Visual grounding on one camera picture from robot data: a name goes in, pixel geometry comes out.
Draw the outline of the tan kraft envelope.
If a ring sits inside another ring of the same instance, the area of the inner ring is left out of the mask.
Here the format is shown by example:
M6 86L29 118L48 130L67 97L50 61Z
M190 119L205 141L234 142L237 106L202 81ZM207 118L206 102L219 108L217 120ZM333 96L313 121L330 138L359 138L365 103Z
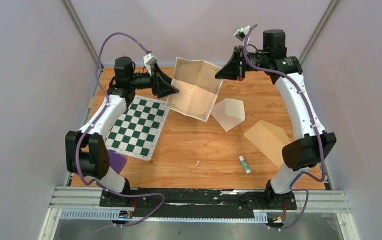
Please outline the tan kraft envelope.
M282 149L291 141L283 128L260 120L244 136L276 167L280 168L284 164Z

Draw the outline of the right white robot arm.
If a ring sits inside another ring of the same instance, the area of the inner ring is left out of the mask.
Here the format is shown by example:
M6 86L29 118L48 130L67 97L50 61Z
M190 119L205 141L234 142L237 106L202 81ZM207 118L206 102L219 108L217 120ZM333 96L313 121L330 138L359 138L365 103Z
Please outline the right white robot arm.
M318 119L306 92L303 70L295 56L287 56L286 34L281 29L263 32L262 48L247 52L254 26L238 28L234 37L243 44L234 47L229 61L216 73L217 79L242 81L246 72L262 71L283 98L291 119L294 141L284 146L281 156L284 164L266 184L266 206L276 209L284 202L284 194L293 191L298 179L319 165L323 182L326 177L325 159L336 143L333 132L327 132Z

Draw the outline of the pink paper envelope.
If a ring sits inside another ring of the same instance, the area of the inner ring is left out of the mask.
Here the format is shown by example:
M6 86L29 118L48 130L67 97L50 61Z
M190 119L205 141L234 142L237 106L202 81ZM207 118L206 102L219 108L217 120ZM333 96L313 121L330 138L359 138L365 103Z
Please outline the pink paper envelope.
M225 98L213 106L211 116L225 132L228 132L246 119L244 103L241 100Z

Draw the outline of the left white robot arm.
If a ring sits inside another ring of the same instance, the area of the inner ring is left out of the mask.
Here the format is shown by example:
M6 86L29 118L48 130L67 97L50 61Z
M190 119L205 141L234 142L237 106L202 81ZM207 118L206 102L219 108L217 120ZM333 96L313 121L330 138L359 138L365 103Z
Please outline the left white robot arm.
M127 179L120 176L120 164L125 163L125 158L105 145L109 131L128 110L136 90L150 89L159 99L179 93L158 66L154 54L148 53L143 60L145 73L136 72L135 63L127 56L116 59L104 102L86 125L69 131L65 137L67 170L90 177L104 190L113 192L114 202L121 207L131 203L132 193L126 188Z

